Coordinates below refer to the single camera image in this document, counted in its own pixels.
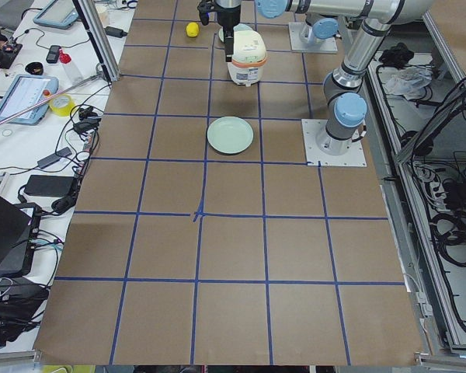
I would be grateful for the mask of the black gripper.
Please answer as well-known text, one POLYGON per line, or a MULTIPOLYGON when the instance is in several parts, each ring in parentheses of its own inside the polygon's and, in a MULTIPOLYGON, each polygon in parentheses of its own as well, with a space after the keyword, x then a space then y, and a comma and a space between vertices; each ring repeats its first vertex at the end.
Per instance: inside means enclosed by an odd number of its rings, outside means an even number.
POLYGON ((234 28, 240 23, 241 0, 217 0, 217 21, 224 34, 225 61, 231 62, 233 56, 234 28))

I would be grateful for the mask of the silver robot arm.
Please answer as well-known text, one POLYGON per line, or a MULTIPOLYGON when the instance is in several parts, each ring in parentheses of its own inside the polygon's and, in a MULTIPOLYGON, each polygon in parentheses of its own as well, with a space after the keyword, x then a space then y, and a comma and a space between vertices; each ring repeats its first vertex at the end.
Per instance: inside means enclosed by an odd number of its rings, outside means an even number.
POLYGON ((334 37, 339 24, 335 16, 322 16, 317 13, 307 13, 305 19, 304 41, 315 44, 321 40, 334 37))
MULTIPOLYGON (((316 13, 322 16, 348 16, 363 19, 352 46, 340 67, 324 83, 325 94, 357 92, 362 77, 378 47, 393 24, 410 23, 422 17, 434 1, 255 1, 256 9, 265 18, 276 18, 284 12, 316 13)), ((223 30, 226 62, 232 62, 234 27, 240 23, 242 1, 200 1, 200 21, 209 22, 208 13, 216 12, 223 30)))

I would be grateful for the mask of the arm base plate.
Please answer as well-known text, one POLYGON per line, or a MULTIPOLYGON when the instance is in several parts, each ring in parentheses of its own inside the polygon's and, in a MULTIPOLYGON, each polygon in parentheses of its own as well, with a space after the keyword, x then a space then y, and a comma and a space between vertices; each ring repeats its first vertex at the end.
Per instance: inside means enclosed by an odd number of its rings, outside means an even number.
POLYGON ((291 50, 297 53, 336 54, 338 51, 335 37, 317 38, 312 27, 306 23, 289 23, 291 50))
POLYGON ((356 129, 351 139, 336 140, 326 131, 327 120, 303 119, 306 163, 309 166, 366 167, 360 133, 356 129))

